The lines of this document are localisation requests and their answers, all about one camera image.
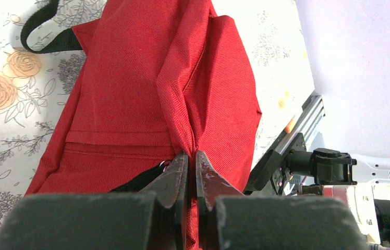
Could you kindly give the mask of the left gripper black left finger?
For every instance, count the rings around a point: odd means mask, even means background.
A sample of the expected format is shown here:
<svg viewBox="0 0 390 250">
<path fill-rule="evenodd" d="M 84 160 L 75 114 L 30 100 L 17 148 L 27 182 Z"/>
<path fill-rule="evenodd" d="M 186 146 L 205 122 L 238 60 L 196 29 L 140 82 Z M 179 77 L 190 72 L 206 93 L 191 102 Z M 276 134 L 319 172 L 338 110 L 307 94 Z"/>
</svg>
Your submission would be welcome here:
<svg viewBox="0 0 390 250">
<path fill-rule="evenodd" d="M 0 249 L 184 249 L 188 155 L 137 193 L 41 194 L 19 201 Z"/>
</svg>

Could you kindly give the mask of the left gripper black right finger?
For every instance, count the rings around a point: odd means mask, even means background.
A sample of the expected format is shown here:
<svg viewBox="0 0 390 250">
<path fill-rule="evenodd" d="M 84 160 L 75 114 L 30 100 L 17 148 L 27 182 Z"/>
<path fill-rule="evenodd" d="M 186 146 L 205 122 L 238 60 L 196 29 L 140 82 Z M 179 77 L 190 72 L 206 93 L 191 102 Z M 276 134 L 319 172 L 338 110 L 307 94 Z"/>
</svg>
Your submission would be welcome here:
<svg viewBox="0 0 390 250">
<path fill-rule="evenodd" d="M 334 198 L 246 196 L 203 151 L 196 184 L 202 249 L 368 249 L 351 211 Z"/>
</svg>

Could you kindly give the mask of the red student backpack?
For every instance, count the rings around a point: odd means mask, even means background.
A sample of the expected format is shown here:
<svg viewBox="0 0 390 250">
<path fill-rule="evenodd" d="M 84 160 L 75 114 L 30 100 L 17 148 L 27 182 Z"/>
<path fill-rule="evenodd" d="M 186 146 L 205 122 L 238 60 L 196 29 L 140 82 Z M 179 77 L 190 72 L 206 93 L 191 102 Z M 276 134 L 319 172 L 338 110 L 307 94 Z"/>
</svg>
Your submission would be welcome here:
<svg viewBox="0 0 390 250">
<path fill-rule="evenodd" d="M 212 1 L 108 1 L 41 53 L 77 50 L 86 60 L 26 193 L 108 192 L 183 151 L 186 249 L 198 249 L 196 152 L 243 191 L 262 116 L 233 18 Z"/>
</svg>

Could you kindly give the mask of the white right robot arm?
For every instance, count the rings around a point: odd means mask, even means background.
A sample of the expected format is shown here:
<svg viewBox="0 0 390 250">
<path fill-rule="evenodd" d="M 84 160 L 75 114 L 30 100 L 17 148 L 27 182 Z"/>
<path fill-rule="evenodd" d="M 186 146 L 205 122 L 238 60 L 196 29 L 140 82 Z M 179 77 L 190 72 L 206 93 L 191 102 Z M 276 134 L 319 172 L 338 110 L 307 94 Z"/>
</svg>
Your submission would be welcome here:
<svg viewBox="0 0 390 250">
<path fill-rule="evenodd" d="M 376 249 L 390 249 L 390 158 L 317 148 L 291 150 L 286 165 L 291 174 L 314 178 L 312 184 L 298 185 L 298 195 L 342 201 L 368 242 Z"/>
</svg>

